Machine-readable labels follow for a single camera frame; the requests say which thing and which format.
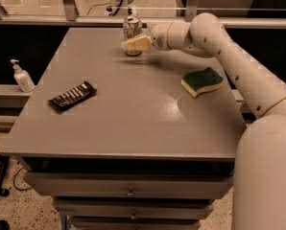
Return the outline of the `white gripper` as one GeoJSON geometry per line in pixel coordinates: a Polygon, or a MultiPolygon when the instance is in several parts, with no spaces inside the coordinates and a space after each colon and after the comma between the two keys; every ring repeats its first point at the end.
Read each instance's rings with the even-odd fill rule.
{"type": "Polygon", "coordinates": [[[153,46],[160,51],[169,51],[168,33],[170,23],[155,22],[148,25],[149,35],[140,34],[121,43],[124,51],[145,51],[153,46]]]}

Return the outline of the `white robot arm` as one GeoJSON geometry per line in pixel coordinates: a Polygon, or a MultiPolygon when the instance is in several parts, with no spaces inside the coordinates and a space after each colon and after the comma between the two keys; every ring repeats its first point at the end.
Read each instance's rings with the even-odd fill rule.
{"type": "Polygon", "coordinates": [[[236,150],[232,230],[286,230],[286,83],[235,43],[211,13],[190,23],[154,23],[121,47],[207,53],[220,62],[256,117],[236,150]]]}

